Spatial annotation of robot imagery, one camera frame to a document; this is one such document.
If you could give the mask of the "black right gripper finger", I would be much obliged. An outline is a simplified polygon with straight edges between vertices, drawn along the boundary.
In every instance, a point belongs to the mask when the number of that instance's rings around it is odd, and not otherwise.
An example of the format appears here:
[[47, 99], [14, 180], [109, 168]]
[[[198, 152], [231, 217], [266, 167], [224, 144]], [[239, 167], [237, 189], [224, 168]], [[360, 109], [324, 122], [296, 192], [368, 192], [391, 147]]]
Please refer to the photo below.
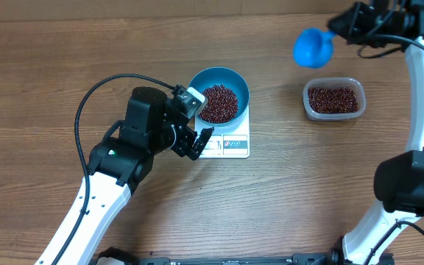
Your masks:
[[351, 26], [356, 25], [356, 19], [361, 14], [361, 9], [363, 8], [364, 3], [361, 1], [357, 1], [351, 8], [344, 11], [343, 13], [331, 18], [327, 22], [327, 28], [329, 28], [329, 24], [349, 24]]
[[346, 40], [346, 44], [360, 44], [361, 27], [359, 25], [351, 26], [349, 24], [329, 24], [329, 30]]

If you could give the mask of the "blue plastic scoop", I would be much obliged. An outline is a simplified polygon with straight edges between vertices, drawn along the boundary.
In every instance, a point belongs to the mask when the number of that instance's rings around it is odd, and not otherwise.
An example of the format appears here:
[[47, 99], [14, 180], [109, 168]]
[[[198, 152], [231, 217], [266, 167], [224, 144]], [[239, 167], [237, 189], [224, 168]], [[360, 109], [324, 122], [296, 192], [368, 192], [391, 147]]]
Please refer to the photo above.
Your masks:
[[296, 64], [306, 68], [321, 68], [333, 56], [333, 39], [336, 33], [317, 28], [304, 30], [297, 38], [293, 57]]

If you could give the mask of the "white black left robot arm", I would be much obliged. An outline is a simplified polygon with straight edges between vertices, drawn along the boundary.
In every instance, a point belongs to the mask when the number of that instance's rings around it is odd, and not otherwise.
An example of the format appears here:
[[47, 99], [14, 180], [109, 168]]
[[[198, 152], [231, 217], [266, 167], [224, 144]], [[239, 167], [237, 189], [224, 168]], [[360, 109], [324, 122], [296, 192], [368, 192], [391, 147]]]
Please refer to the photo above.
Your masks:
[[191, 160], [200, 156], [213, 129], [195, 132], [188, 123], [208, 100], [181, 85], [172, 94], [151, 87], [133, 89], [125, 118], [91, 150], [88, 176], [38, 264], [88, 264], [112, 221], [152, 170], [157, 154], [171, 149]]

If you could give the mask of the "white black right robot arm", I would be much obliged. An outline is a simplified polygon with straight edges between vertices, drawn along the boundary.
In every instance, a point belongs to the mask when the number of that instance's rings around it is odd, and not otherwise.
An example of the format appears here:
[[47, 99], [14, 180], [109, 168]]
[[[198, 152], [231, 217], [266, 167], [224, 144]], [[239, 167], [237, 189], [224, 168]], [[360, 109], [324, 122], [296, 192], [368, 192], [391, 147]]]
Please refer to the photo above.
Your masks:
[[424, 1], [357, 2], [327, 27], [349, 44], [383, 48], [398, 44], [411, 83], [411, 128], [406, 151], [375, 171], [375, 201], [353, 230], [325, 258], [325, 264], [393, 264], [385, 249], [407, 227], [424, 236]]

